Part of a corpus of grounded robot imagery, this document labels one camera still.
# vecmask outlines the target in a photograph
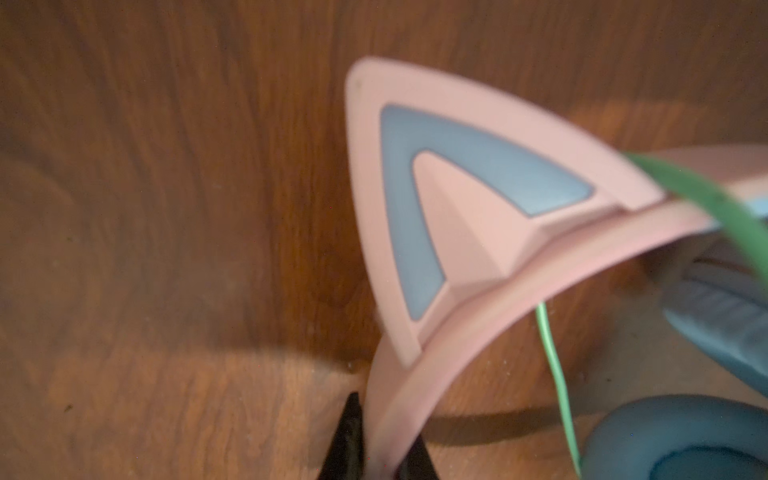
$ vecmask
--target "brown wood grain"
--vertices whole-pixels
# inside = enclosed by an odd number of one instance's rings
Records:
[[[620,148],[768,141],[757,0],[2,2],[0,477],[314,478],[379,335],[343,117],[363,55]],[[552,300],[569,378],[645,272]],[[573,478],[548,375],[530,322],[484,352],[426,430],[442,477]],[[494,432],[452,416],[498,412],[505,439],[457,446]]]

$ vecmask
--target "green cord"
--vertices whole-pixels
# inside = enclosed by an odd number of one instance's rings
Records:
[[[544,302],[536,306],[536,323],[538,332],[541,335],[541,344],[547,354],[549,368],[552,371],[554,379],[554,389],[558,393],[558,405],[560,406],[560,417],[565,429],[565,439],[568,441],[568,450],[571,451],[571,460],[573,460],[576,475],[581,478],[581,455],[578,452],[578,442],[576,441],[576,431],[574,429],[574,420],[571,416],[571,403],[568,401],[568,386],[565,385],[565,375],[560,366],[558,351],[554,347],[552,331],[549,329],[549,316],[547,315],[547,304]]]
[[[763,285],[768,286],[768,229],[741,202],[733,199],[718,185],[690,170],[644,155],[626,154],[626,156],[663,188],[695,203],[719,221],[725,234],[754,265]],[[554,347],[546,303],[539,303],[536,306],[536,323],[541,335],[541,344],[552,371],[554,387],[558,394],[558,406],[560,407],[565,438],[568,441],[568,450],[571,451],[571,460],[573,460],[574,469],[580,478],[581,455],[576,441],[571,403],[568,400],[568,386],[565,384],[565,376],[558,359],[558,352]]]

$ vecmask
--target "cat ear decoration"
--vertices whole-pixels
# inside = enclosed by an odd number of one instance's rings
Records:
[[[366,268],[406,368],[459,304],[555,238],[664,199],[589,133],[450,74],[363,59],[346,110]]]

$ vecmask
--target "ear cushion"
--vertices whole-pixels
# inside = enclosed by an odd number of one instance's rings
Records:
[[[707,465],[701,463],[704,458],[708,458],[709,468],[703,468]],[[708,480],[712,477],[706,475],[717,469],[729,472],[724,478],[766,478],[767,411],[745,403],[692,395],[629,403],[614,410],[590,434],[581,477]]]
[[[718,243],[664,295],[669,323],[768,397],[768,297],[738,252]]]

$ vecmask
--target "light blue strip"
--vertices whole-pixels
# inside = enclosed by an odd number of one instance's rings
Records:
[[[388,105],[382,109],[381,128],[389,235],[412,319],[421,318],[445,282],[413,178],[418,153],[433,151],[454,162],[529,216],[575,204],[592,193],[590,185],[537,154],[446,118]]]

